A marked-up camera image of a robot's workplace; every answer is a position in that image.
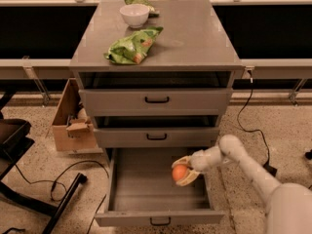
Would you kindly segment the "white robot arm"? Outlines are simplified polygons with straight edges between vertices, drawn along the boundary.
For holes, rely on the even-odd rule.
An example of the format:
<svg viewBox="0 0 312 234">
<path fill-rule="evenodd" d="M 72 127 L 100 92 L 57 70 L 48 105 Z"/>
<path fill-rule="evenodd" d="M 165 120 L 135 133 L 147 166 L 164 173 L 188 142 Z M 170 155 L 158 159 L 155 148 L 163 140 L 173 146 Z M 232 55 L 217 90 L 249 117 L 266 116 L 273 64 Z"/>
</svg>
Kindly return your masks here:
<svg viewBox="0 0 312 234">
<path fill-rule="evenodd" d="M 175 184 L 186 186 L 208 169 L 234 162 L 244 173 L 265 205 L 265 234 L 312 234 L 312 191 L 297 183 L 281 183 L 246 151 L 236 136 L 225 135 L 216 146 L 194 152 L 174 161 Z"/>
</svg>

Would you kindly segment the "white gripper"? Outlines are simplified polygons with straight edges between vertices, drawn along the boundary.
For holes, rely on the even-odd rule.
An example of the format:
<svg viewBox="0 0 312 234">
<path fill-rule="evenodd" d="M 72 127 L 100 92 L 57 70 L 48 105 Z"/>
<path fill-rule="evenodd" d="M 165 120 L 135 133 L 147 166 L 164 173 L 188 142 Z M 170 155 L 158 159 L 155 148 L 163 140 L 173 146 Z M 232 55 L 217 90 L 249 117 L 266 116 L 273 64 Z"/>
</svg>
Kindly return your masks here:
<svg viewBox="0 0 312 234">
<path fill-rule="evenodd" d="M 210 168 L 220 165 L 223 160 L 224 156 L 218 146 L 196 151 L 191 156 L 183 156 L 172 163 L 172 168 L 183 165 L 187 168 L 192 167 L 194 171 L 188 170 L 186 177 L 175 183 L 178 186 L 186 186 L 192 183 L 199 173 L 207 172 Z"/>
</svg>

